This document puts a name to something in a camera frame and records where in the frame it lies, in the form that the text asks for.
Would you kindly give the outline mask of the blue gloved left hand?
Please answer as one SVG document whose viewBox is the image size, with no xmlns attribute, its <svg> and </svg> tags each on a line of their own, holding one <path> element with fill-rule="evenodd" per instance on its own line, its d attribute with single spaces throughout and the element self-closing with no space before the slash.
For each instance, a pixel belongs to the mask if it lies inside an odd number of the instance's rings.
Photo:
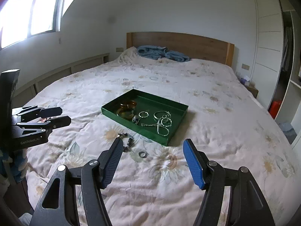
<svg viewBox="0 0 301 226">
<path fill-rule="evenodd" d="M 27 149 L 13 153 L 1 151 L 1 184 L 18 184 L 27 173 Z"/>
</svg>

